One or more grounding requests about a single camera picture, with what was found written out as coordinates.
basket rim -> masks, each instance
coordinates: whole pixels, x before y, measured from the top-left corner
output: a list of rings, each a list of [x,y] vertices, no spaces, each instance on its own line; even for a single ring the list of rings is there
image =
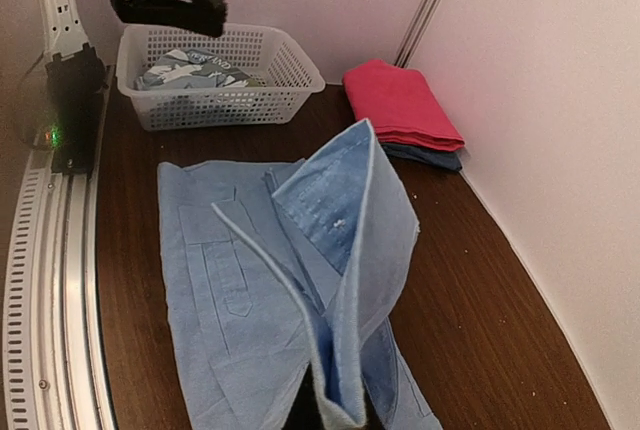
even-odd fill
[[[186,88],[179,90],[180,94],[176,95],[175,89],[159,89],[159,90],[136,90],[127,85],[127,69],[120,62],[125,59],[125,49],[129,43],[131,35],[135,33],[137,30],[143,29],[146,31],[149,30],[175,30],[184,35],[199,35],[197,33],[191,32],[190,30],[184,30],[176,27],[168,27],[161,25],[140,25],[140,24],[131,24],[126,25],[124,32],[122,33],[122,38],[120,39],[120,46],[118,48],[118,57],[116,63],[116,78],[118,80],[118,90],[123,95],[130,98],[160,98],[160,97],[176,97],[176,96],[187,96],[187,95],[218,95],[224,93],[236,93],[236,94],[256,94],[256,93],[268,93],[268,92],[289,92],[289,93],[319,93],[322,92],[327,86],[324,78],[320,74],[320,70],[316,67],[311,57],[307,55],[304,49],[300,46],[296,39],[294,39],[291,35],[289,35],[284,30],[279,28],[269,27],[265,25],[249,25],[243,23],[226,23],[225,29],[246,29],[247,31],[255,30],[265,30],[270,33],[279,33],[280,35],[286,37],[290,42],[295,44],[303,55],[307,58],[308,63],[310,64],[310,68],[307,70],[312,71],[314,75],[312,75],[312,85],[309,87],[244,87],[244,88]]]

dark brown wooden surface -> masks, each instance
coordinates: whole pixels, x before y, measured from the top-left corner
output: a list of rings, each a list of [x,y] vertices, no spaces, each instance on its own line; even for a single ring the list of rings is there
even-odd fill
[[[342,90],[329,87],[285,126],[146,133],[115,92],[100,169],[97,258],[120,429],[189,428],[166,321],[157,164],[294,161],[352,121]],[[422,232],[392,322],[444,428],[609,428],[542,298],[464,180],[416,163],[394,165]],[[313,414],[308,403],[294,413],[289,428],[313,428],[304,423]]]

laundry basket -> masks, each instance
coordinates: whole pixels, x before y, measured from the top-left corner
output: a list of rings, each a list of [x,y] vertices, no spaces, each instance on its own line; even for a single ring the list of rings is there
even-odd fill
[[[136,90],[136,78],[175,48],[207,50],[264,86]],[[285,32],[237,24],[227,24],[216,39],[177,28],[130,25],[120,42],[116,75],[118,89],[131,98],[147,131],[286,123],[325,87],[311,59]]]

stack of folded clothes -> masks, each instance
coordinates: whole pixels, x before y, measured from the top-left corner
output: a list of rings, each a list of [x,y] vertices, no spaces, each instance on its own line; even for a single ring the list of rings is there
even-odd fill
[[[387,155],[452,171],[462,164],[456,150],[464,140],[417,70],[372,60],[344,76],[357,120],[371,120]]]

pink folded garment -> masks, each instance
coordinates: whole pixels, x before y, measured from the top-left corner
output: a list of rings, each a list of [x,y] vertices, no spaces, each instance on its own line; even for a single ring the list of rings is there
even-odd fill
[[[357,120],[368,118],[381,142],[454,151],[464,140],[417,70],[372,60],[347,72],[344,87]]]

